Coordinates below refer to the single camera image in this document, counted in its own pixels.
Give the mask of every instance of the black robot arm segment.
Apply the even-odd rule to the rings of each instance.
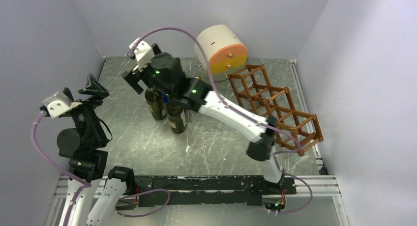
[[[69,171],[88,182],[103,176],[107,162],[107,152],[96,150],[105,147],[110,141],[101,123],[109,131],[107,125],[97,117],[94,109],[103,103],[109,92],[94,78],[88,75],[86,87],[78,91],[80,94],[91,95],[87,100],[74,101],[71,91],[64,88],[43,101],[40,109],[47,116],[71,117],[75,128],[62,130],[57,137],[59,155],[70,158]]]
[[[206,82],[187,78],[180,63],[179,58],[173,58],[169,53],[158,53],[144,68],[135,66],[122,77],[138,94],[143,92],[138,85],[142,80],[148,88],[166,94],[176,105],[198,112],[200,106],[206,103],[204,99],[212,88]]]

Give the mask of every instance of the dark glass bottle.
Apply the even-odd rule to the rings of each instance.
[[[167,117],[164,98],[160,91],[153,88],[146,89],[145,100],[154,119],[163,120]]]
[[[169,101],[167,103],[167,115],[173,133],[180,134],[185,131],[187,128],[187,116],[183,108]]]

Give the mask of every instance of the white wall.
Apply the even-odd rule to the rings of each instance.
[[[158,27],[180,27],[197,36],[228,24],[250,57],[296,58],[327,0],[75,0],[101,52],[127,53],[129,44]],[[149,38],[178,57],[194,57],[193,43],[178,32]]]
[[[417,224],[417,0],[329,0],[297,69],[353,226]]]
[[[72,0],[0,0],[0,225],[43,225],[58,182],[30,143],[45,97],[85,86],[102,57]],[[38,141],[62,165],[56,138],[72,120],[44,119]]]

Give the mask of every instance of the wooden slat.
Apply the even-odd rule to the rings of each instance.
[[[283,121],[285,118],[289,117],[289,116],[290,116],[290,115],[292,115],[292,114],[293,114],[293,112],[288,112],[288,113],[286,113],[283,117],[281,117],[281,118],[278,120],[278,122]]]

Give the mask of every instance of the bottle label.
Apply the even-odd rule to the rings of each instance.
[[[185,121],[185,110],[183,110],[182,113],[181,113],[181,119],[182,119],[182,124],[185,127],[185,124],[187,123],[187,121]]]
[[[169,121],[169,123],[170,123],[170,126],[171,127],[173,127],[174,129],[176,129],[177,127],[176,127],[176,125],[174,124],[174,123],[172,123],[170,120],[168,120]]]

